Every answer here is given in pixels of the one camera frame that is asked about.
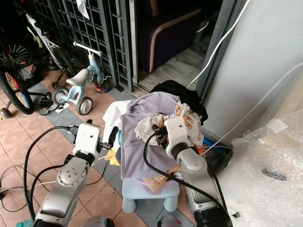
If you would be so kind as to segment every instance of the metal gate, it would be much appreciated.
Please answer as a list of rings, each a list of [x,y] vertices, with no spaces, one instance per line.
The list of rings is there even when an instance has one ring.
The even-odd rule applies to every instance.
[[[90,20],[77,8],[76,0],[34,0],[43,23],[56,26],[61,41],[77,41],[103,52],[100,59],[113,82],[133,91],[129,7],[127,0],[87,0]]]

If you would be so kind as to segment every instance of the door frame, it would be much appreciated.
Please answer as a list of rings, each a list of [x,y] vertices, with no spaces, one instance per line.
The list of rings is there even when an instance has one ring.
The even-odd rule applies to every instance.
[[[231,28],[233,23],[236,21],[238,15],[243,9],[245,2],[246,0],[223,1],[202,68],[206,66],[213,50],[219,43],[220,39],[226,34],[226,32]],[[205,103],[207,95],[209,94],[215,76],[217,74],[217,71],[222,62],[223,56],[231,40],[232,34],[233,31],[221,43],[210,65],[198,79],[196,91],[198,92],[198,95],[202,98],[201,101],[202,104]]]

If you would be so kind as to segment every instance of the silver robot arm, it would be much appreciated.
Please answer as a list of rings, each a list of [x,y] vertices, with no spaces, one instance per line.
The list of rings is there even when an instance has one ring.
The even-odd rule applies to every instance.
[[[34,227],[65,227],[77,204],[77,197],[84,189],[86,176],[93,163],[100,158],[101,148],[111,149],[118,128],[114,128],[108,143],[99,142],[100,127],[82,123],[76,128],[73,157],[59,171],[54,188],[48,193],[38,211]]]
[[[222,203],[218,188],[209,174],[206,160],[198,155],[187,139],[187,130],[182,117],[164,122],[169,144],[166,153],[181,167],[183,181],[201,189]],[[232,222],[226,212],[201,193],[187,187],[188,206],[195,216],[198,227],[231,227]]]

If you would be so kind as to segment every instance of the bubble wrap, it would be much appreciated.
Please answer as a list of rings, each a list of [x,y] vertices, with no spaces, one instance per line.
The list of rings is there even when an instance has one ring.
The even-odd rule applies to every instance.
[[[303,226],[303,110],[278,119],[286,129],[265,126],[232,141],[218,178],[229,214],[240,213],[234,227]]]

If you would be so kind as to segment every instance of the plastic stool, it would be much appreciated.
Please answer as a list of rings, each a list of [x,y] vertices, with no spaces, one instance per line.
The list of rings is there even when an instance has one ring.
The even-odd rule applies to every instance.
[[[154,193],[147,185],[140,183],[136,179],[127,178],[123,180],[122,185],[122,209],[125,213],[130,214],[136,209],[135,200],[165,199],[165,209],[173,212],[178,206],[179,192],[179,184],[177,182],[171,182],[171,185],[164,186],[159,192]]]

